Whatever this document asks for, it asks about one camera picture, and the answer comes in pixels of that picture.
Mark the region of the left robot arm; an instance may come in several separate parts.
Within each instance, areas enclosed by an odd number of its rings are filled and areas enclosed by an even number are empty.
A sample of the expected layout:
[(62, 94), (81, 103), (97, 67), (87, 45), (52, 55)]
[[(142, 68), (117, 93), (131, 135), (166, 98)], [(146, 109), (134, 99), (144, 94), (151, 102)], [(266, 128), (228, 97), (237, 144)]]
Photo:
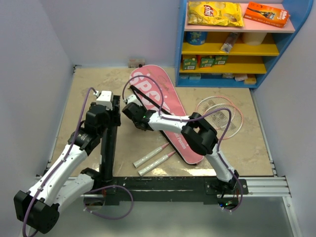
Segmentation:
[(77, 198), (101, 191), (100, 173), (91, 168), (68, 181), (72, 172), (103, 141), (108, 130), (120, 126), (120, 97), (110, 91), (95, 95), (97, 99), (88, 111), (81, 111), (77, 127), (57, 161), (28, 191), (18, 191), (14, 196), (16, 216), (23, 223), (22, 236), (50, 232), (61, 213)]

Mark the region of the black shuttlecock tube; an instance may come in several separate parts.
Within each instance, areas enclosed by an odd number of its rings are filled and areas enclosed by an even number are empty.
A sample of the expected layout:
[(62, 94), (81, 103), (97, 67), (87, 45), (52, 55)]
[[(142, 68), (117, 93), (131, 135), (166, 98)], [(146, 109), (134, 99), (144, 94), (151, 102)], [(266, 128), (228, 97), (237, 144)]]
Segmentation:
[(103, 182), (110, 182), (113, 179), (117, 131), (117, 126), (110, 126), (106, 128), (101, 140), (101, 161), (99, 166), (99, 172), (101, 175), (101, 180)]

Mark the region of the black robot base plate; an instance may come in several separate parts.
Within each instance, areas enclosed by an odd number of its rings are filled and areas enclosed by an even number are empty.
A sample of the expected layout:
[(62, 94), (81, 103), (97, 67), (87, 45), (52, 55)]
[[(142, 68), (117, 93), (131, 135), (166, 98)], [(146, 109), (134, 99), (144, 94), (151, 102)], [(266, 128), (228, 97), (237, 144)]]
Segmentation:
[(130, 201), (129, 190), (135, 202), (202, 202), (203, 204), (237, 205), (234, 195), (247, 195), (248, 185), (240, 179), (235, 189), (224, 190), (214, 176), (173, 177), (114, 177), (111, 182), (99, 182), (88, 194), (97, 194), (105, 199), (105, 205), (118, 205)]

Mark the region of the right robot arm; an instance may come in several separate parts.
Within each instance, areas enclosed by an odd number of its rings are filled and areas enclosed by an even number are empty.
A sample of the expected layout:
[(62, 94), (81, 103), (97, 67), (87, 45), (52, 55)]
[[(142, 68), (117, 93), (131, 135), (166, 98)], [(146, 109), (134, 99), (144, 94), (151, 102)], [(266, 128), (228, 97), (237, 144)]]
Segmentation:
[(227, 127), (232, 118), (232, 112), (227, 108), (218, 108), (205, 115), (192, 113), (191, 116), (163, 115), (161, 111), (146, 110), (134, 102), (128, 103), (122, 112), (134, 123), (135, 127), (143, 131), (169, 131), (181, 134), (192, 151), (204, 156), (216, 172), (220, 189), (226, 194), (231, 194), (237, 189), (238, 173), (225, 158), (220, 145), (227, 132), (224, 130), (220, 138), (216, 129), (205, 119), (218, 112), (228, 112)]

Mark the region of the pink racket bag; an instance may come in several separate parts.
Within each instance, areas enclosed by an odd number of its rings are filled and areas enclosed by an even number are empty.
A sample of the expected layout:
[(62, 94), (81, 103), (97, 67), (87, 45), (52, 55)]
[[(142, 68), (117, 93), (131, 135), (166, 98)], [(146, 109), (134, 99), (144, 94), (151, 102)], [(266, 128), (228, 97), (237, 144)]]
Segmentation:
[[(161, 97), (164, 97), (164, 113), (176, 116), (185, 116), (186, 112), (179, 100), (174, 85), (167, 72), (156, 65), (145, 65), (133, 70), (130, 78), (138, 76), (130, 81), (144, 95), (153, 100), (157, 105), (161, 104)], [(203, 160), (203, 156), (191, 150), (185, 138), (181, 134), (162, 131), (170, 145), (177, 151), (181, 159), (189, 164), (196, 165)]]

